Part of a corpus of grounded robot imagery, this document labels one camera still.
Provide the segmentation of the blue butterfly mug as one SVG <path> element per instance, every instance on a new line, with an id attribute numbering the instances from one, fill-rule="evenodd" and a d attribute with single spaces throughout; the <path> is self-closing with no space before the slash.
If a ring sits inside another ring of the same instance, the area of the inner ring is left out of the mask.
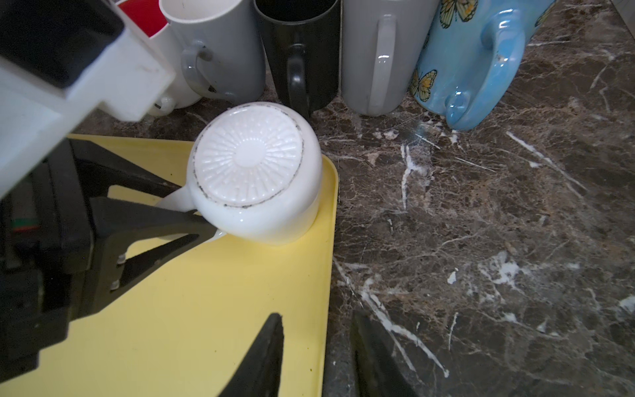
<path id="1" fill-rule="evenodd" d="M 554 1 L 442 1 L 409 86 L 448 127 L 478 126 L 502 99 Z"/>

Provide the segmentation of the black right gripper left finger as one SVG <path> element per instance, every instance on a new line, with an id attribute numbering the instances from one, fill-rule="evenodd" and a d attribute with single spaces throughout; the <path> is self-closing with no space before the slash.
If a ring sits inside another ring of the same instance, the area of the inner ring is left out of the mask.
<path id="1" fill-rule="evenodd" d="M 279 395 L 283 354 L 282 316 L 272 313 L 219 396 Z"/>

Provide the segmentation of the white ribbed-bottom mug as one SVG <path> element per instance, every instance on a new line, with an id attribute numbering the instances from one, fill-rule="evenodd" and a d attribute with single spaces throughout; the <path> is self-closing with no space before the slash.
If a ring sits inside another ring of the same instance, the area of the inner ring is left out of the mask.
<path id="1" fill-rule="evenodd" d="M 314 129 L 284 105 L 254 102 L 213 119 L 198 135 L 186 183 L 159 208 L 199 213 L 226 235 L 292 243 L 318 214 L 322 153 Z"/>

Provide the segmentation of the black mug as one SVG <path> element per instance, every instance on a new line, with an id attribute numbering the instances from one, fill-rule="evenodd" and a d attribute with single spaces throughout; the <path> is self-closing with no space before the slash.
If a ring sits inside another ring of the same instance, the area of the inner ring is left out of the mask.
<path id="1" fill-rule="evenodd" d="M 341 3 L 256 0 L 253 4 L 277 96 L 310 119 L 338 93 Z"/>

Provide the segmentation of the small grey mug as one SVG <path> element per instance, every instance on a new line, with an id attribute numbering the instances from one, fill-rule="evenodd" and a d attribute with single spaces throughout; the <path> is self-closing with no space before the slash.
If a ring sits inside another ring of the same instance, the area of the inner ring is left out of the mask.
<path id="1" fill-rule="evenodd" d="M 180 69 L 198 95 L 254 102 L 266 86 L 265 54 L 252 1 L 160 0 L 183 46 Z"/>

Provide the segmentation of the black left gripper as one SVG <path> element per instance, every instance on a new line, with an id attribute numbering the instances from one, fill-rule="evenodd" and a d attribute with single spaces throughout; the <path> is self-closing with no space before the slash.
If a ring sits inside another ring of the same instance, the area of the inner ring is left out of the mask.
<path id="1" fill-rule="evenodd" d="M 71 321 L 217 231 L 193 213 L 104 198 L 112 186 L 160 198 L 180 188 L 95 142 L 65 139 L 2 198 L 3 382 L 36 370 Z"/>

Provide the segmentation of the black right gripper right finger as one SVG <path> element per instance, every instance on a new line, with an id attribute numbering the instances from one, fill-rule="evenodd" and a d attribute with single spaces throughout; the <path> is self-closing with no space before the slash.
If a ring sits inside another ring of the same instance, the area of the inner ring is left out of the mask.
<path id="1" fill-rule="evenodd" d="M 352 314 L 350 340 L 357 396 L 417 396 L 365 312 Z"/>

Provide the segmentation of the tall grey mug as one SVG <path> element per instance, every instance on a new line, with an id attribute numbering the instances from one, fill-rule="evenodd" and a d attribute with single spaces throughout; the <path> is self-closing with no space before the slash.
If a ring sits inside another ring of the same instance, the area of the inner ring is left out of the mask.
<path id="1" fill-rule="evenodd" d="M 438 1 L 342 3 L 342 98 L 353 112 L 378 117 L 403 101 Z"/>

